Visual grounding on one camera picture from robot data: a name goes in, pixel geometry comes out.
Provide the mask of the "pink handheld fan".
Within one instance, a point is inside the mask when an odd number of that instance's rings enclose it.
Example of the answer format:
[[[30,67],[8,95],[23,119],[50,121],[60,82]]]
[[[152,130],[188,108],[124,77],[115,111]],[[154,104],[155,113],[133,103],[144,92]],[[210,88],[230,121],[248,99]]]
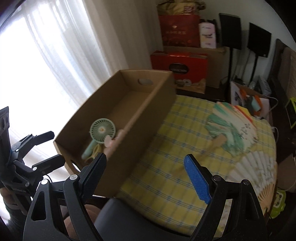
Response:
[[[110,135],[107,135],[104,139],[104,146],[106,148],[110,148],[113,145],[114,141],[115,140]]]

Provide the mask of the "mint green handheld fan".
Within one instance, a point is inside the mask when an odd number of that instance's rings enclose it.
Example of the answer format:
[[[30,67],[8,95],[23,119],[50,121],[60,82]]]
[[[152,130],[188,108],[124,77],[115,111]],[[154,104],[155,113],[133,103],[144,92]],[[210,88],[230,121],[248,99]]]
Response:
[[[104,139],[107,135],[110,135],[112,138],[115,137],[116,128],[111,120],[100,118],[92,123],[89,133],[92,141],[81,155],[81,158],[84,161],[92,154],[92,151],[97,144],[104,144]]]

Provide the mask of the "white floral folding fan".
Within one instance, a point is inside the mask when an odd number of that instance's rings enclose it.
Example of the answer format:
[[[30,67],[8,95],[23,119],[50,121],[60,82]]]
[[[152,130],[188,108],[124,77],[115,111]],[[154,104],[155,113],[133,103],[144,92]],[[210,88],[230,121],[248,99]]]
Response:
[[[277,162],[262,151],[250,152],[236,163],[229,172],[227,180],[241,182],[250,181],[259,200],[262,212],[271,209],[277,178]]]

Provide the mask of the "green painted round fan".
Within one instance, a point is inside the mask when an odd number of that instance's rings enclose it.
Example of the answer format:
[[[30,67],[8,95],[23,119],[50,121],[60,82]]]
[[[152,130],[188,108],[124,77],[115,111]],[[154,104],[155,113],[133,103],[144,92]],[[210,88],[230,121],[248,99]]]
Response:
[[[237,106],[227,102],[216,102],[208,116],[206,130],[213,138],[226,137],[222,148],[232,156],[248,151],[257,141],[257,128],[252,119]]]

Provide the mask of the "yellow plaid table cloth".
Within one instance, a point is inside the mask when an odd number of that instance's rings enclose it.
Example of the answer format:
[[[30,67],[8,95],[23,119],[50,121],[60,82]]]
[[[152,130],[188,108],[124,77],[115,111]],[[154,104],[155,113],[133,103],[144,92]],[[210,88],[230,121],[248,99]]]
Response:
[[[177,96],[117,198],[157,224],[191,235],[206,209],[206,203],[199,199],[184,170],[186,155],[192,154],[211,174],[225,180],[236,163],[250,152],[262,151],[276,161],[275,139],[270,124],[247,113],[257,128],[258,141],[237,156],[225,151],[222,144],[226,137],[219,135],[213,138],[205,128],[214,104],[199,98]]]

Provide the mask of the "open brown cardboard box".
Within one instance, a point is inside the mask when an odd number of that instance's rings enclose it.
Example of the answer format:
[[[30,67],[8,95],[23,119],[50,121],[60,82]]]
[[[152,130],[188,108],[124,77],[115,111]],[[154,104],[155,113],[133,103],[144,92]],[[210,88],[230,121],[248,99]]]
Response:
[[[70,174],[86,165],[82,154],[90,144],[95,120],[111,120],[119,132],[107,152],[106,169],[95,194],[114,197],[139,161],[176,99],[170,71],[120,70],[74,113],[54,140]]]

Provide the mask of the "red gift box lower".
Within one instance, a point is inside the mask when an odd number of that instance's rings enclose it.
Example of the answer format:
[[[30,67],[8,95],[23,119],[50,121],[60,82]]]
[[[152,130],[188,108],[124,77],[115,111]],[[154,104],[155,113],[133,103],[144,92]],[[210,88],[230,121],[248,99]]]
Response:
[[[177,88],[205,93],[209,65],[207,54],[155,51],[151,54],[151,64],[154,70],[172,72]]]

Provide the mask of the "red gift box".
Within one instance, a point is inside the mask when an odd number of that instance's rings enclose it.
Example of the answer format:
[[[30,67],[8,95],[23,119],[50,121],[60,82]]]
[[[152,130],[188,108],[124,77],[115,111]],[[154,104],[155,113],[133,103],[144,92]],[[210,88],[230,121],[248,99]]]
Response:
[[[200,47],[199,15],[159,16],[164,46]]]
[[[207,54],[155,51],[151,54],[151,64],[154,70],[172,72],[177,88],[205,93],[209,65]]]

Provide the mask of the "green yellow device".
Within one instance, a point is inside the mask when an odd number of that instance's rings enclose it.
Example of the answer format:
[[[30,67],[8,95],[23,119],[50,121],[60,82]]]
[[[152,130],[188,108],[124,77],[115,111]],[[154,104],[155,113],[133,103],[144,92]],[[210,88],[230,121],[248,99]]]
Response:
[[[288,116],[288,121],[290,124],[290,128],[293,129],[295,127],[295,123],[296,123],[296,106],[295,106],[295,101],[296,98],[295,97],[291,97],[286,106],[285,109],[287,111],[287,116]]]

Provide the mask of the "brown sofa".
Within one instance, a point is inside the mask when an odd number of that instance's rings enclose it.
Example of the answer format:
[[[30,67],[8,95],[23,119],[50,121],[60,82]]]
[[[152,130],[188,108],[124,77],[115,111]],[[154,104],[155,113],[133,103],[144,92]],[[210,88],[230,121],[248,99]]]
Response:
[[[278,129],[278,141],[276,143],[276,161],[281,163],[295,150],[295,128],[290,127],[288,113],[285,106],[288,103],[288,83],[292,66],[293,50],[276,39],[273,62],[267,83],[271,89],[271,97],[278,103],[271,111],[273,126]]]

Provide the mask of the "pink white small box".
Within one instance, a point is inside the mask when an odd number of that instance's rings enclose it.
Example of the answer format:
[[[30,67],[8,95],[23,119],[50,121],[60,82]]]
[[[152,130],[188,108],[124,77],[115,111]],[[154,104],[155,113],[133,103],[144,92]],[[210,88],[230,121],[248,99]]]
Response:
[[[216,31],[215,25],[209,22],[199,24],[200,47],[216,49]]]

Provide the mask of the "black speaker right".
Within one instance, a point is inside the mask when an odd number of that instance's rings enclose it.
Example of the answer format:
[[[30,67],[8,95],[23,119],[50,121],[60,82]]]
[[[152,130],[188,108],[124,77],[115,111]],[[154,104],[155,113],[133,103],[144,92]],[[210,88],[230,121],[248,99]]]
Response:
[[[257,56],[267,58],[270,51],[271,36],[272,34],[269,31],[249,23],[247,48]]]

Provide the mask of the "black speaker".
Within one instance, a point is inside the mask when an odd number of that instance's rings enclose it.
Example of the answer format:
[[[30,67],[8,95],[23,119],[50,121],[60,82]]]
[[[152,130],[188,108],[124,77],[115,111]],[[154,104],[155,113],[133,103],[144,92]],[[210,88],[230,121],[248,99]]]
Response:
[[[242,50],[241,18],[219,13],[221,25],[221,43],[224,47]]]
[[[271,36],[272,34],[269,31],[249,23],[247,48],[257,56],[267,58],[270,51]]]

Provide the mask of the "red gift box top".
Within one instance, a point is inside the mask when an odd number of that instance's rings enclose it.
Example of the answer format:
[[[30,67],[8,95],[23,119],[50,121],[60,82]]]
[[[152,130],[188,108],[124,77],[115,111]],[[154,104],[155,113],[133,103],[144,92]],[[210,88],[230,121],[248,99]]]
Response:
[[[164,46],[200,47],[199,15],[159,16]]]

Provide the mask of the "black speaker left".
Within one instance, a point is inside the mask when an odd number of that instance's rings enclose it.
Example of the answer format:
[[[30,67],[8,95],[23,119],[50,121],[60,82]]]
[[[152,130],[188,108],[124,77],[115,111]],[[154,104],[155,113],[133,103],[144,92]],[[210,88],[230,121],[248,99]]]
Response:
[[[242,50],[241,18],[219,13],[221,25],[221,43],[224,47]]]

